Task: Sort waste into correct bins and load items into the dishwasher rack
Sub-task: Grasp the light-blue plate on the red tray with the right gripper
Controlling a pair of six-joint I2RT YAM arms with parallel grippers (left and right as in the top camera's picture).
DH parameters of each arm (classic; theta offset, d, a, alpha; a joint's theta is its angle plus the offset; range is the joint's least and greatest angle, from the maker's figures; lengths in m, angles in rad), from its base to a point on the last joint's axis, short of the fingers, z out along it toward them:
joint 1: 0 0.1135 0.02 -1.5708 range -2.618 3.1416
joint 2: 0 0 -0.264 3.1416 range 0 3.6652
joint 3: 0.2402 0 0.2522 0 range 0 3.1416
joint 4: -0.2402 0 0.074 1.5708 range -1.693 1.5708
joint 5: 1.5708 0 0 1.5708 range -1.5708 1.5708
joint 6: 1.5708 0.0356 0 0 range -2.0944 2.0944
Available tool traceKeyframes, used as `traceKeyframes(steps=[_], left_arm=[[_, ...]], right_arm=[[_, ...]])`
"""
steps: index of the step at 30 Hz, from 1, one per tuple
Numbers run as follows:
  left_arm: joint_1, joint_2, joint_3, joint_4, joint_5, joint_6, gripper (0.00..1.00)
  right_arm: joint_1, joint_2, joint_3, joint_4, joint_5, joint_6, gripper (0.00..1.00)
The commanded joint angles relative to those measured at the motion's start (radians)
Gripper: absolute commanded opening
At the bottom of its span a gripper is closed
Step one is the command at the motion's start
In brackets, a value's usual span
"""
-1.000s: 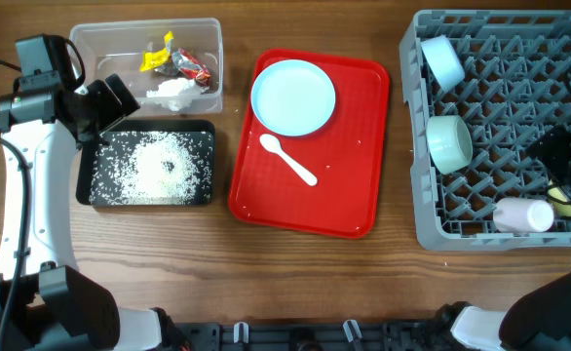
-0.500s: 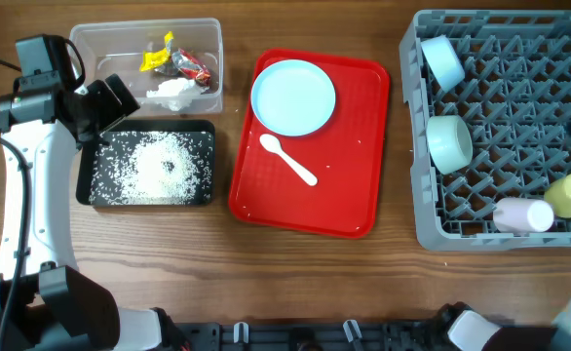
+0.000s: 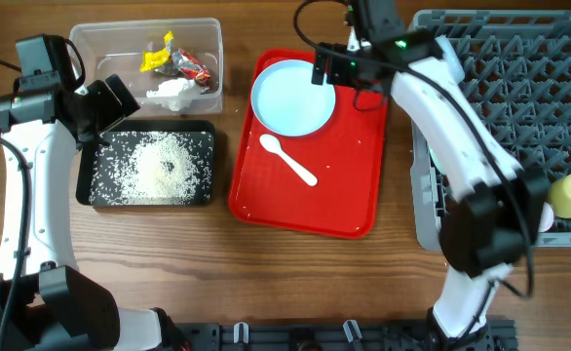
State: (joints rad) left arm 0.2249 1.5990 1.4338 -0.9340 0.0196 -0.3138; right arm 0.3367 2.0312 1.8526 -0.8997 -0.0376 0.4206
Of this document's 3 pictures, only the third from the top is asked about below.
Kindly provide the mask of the yellow foil wrapper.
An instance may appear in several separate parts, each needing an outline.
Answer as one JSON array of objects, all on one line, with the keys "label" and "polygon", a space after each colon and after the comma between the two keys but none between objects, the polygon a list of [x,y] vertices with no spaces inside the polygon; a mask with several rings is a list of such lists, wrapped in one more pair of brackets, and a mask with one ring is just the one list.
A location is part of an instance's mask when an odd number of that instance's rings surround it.
[{"label": "yellow foil wrapper", "polygon": [[146,72],[154,70],[165,63],[167,63],[171,58],[171,42],[174,39],[173,33],[169,31],[164,36],[165,46],[162,50],[158,52],[143,52],[142,53],[142,63],[139,70],[141,72]]}]

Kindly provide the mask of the large light blue plate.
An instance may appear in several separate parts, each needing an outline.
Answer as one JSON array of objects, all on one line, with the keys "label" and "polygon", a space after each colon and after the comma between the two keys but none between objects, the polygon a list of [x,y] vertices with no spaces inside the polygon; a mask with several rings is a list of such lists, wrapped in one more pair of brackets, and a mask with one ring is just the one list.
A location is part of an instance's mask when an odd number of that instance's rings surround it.
[{"label": "large light blue plate", "polygon": [[312,83],[314,65],[300,59],[271,64],[255,78],[251,109],[269,131],[284,137],[304,137],[320,130],[336,105],[335,89]]}]

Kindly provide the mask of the red silver foil wrapper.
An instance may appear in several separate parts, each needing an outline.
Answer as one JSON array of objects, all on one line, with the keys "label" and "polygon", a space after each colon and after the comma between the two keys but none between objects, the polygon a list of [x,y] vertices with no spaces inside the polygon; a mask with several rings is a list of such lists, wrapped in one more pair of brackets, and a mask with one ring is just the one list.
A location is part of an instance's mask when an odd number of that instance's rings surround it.
[{"label": "red silver foil wrapper", "polygon": [[169,60],[156,67],[155,71],[167,76],[183,76],[201,87],[208,88],[211,84],[211,73],[207,66],[183,49],[173,51]]}]

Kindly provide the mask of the white plastic spoon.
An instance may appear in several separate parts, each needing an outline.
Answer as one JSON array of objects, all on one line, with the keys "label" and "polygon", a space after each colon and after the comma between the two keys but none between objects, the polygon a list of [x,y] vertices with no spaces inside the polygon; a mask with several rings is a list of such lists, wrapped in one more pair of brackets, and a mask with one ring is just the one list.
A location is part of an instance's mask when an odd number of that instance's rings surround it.
[{"label": "white plastic spoon", "polygon": [[259,141],[267,152],[279,156],[308,186],[318,184],[318,179],[310,171],[283,151],[280,141],[275,136],[263,134]]}]

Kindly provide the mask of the light blue bowl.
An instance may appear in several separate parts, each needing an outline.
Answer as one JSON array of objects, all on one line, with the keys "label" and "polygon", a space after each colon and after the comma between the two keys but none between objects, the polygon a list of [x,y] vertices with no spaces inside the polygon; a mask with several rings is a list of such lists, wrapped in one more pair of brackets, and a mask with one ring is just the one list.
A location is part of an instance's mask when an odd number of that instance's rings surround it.
[{"label": "light blue bowl", "polygon": [[465,79],[465,71],[452,44],[445,35],[438,36],[436,41],[442,50],[443,60],[448,65],[453,80],[459,84]]}]

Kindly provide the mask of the white plastic cup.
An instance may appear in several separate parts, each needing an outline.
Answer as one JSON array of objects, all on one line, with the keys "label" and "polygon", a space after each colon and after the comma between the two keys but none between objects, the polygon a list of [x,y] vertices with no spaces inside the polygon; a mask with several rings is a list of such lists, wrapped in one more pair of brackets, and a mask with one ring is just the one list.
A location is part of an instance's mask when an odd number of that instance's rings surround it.
[{"label": "white plastic cup", "polygon": [[544,233],[550,230],[553,226],[554,219],[555,215],[552,206],[549,203],[545,203],[540,218],[538,232]]}]

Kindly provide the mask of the green bowl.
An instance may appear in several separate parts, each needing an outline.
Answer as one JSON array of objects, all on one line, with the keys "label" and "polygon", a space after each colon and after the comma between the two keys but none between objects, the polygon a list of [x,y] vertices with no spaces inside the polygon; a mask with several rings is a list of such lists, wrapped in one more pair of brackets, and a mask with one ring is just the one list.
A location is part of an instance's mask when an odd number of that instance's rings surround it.
[{"label": "green bowl", "polygon": [[435,153],[435,151],[433,150],[432,147],[429,147],[429,154],[430,154],[431,160],[433,161],[433,164],[434,164],[435,168],[437,169],[437,171],[441,175],[445,176],[446,175],[445,169],[443,168],[437,154]]}]

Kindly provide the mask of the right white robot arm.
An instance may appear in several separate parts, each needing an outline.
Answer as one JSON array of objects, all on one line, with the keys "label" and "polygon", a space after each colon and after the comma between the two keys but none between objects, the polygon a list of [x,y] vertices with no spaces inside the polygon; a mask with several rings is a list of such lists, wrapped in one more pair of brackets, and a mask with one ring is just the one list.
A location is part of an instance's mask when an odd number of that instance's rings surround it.
[{"label": "right white robot arm", "polygon": [[549,181],[524,169],[484,127],[459,88],[456,55],[446,38],[426,30],[354,35],[355,50],[314,44],[312,81],[392,99],[437,154],[455,207],[438,230],[449,268],[428,312],[425,339],[435,350],[466,347],[485,336],[487,309],[521,259],[524,297],[533,296],[533,252]]}]

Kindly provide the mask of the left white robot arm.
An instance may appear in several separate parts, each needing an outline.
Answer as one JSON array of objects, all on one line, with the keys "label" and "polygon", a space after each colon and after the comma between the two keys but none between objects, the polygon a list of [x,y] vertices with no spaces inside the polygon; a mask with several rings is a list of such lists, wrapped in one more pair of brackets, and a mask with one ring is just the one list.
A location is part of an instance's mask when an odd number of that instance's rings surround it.
[{"label": "left white robot arm", "polygon": [[159,308],[121,309],[78,269],[68,185],[79,148],[133,114],[117,75],[92,82],[55,74],[0,97],[6,197],[0,246],[0,350],[172,350],[183,335]]}]

